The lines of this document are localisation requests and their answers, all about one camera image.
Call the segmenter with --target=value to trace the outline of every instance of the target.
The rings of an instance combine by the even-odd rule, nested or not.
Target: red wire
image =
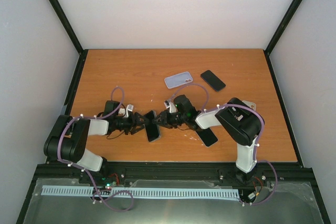
[[[263,186],[262,184],[263,184],[263,183],[261,182],[261,180],[260,180],[258,177],[254,177],[254,178],[255,178],[256,180],[259,181],[259,183],[260,183],[260,185],[261,185],[261,188],[262,188],[262,186]]]
[[[115,176],[116,177],[116,182],[117,182],[117,185],[119,185],[119,178],[118,178],[118,175],[116,173],[113,173],[111,175],[109,175],[109,178]]]

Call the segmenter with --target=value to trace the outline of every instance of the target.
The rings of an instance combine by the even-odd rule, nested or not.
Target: gray floor
[[[224,200],[136,199],[132,210],[121,213],[93,205],[89,197],[40,196],[43,184],[60,185],[55,179],[38,183],[25,223],[323,223],[307,183],[282,183],[270,201],[255,207]],[[109,204],[126,208],[129,203],[116,198]]]

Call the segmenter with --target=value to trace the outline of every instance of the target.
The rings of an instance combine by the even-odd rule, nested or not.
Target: black wire
[[[191,128],[186,128],[186,129],[181,129],[179,127],[177,127],[180,131],[187,131],[187,130],[191,130]]]
[[[112,132],[111,132],[111,134],[110,135],[108,135],[107,137],[106,137],[106,139],[108,139],[108,140],[111,140],[111,139],[116,139],[117,137],[119,137],[119,136],[121,136],[123,133],[124,133],[125,131],[122,131],[118,136],[115,136],[115,137],[112,137],[112,138],[109,138],[109,136],[112,134]]]

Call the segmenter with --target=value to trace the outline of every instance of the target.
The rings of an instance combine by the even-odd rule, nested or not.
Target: white enclosure wall
[[[306,167],[336,223],[336,0],[303,0],[271,54]]]
[[[0,0],[0,223],[15,223],[78,59],[48,0]]]
[[[292,0],[59,0],[84,48],[266,48]]]

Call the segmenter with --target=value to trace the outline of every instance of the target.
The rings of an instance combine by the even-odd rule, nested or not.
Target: robotic arm
[[[202,134],[204,137],[209,131],[212,133],[211,127],[222,125],[237,143],[237,168],[245,174],[251,173],[256,165],[256,142],[263,130],[264,121],[244,102],[232,98],[222,106],[198,111],[185,95],[179,95],[174,102],[165,101],[164,104],[166,110],[162,111],[153,123],[169,129],[186,124],[191,130],[205,133]],[[102,114],[108,115],[118,105],[117,101],[107,101]],[[71,116],[61,115],[52,128],[44,146],[44,153],[49,160],[57,160],[61,134],[71,120]],[[133,106],[130,104],[104,120],[82,117],[66,133],[66,141],[60,148],[61,157],[88,170],[98,172],[107,160],[86,149],[87,137],[89,135],[109,135],[116,130],[124,131],[126,135],[129,133],[133,135],[144,129],[147,123],[149,120],[144,116],[133,113]]]
[[[107,101],[103,115],[110,114],[119,102]],[[44,145],[44,154],[50,161],[57,160],[58,143],[66,125],[72,120],[72,116],[60,115],[52,128]],[[95,118],[80,118],[76,121],[64,137],[60,152],[62,159],[70,161],[88,170],[98,172],[103,162],[107,160],[86,149],[87,137],[90,135],[109,135],[113,131],[123,131],[126,135],[137,133],[144,129],[149,120],[139,113],[133,113],[133,105],[127,105],[125,109],[119,109],[104,120]]]
[[[223,126],[237,143],[236,166],[245,174],[255,167],[256,141],[264,120],[247,104],[238,98],[232,98],[227,104],[216,108],[196,111],[185,95],[179,95],[171,101],[165,101],[167,110],[161,112],[154,123],[176,128],[185,123],[191,130],[203,131],[213,126]]]

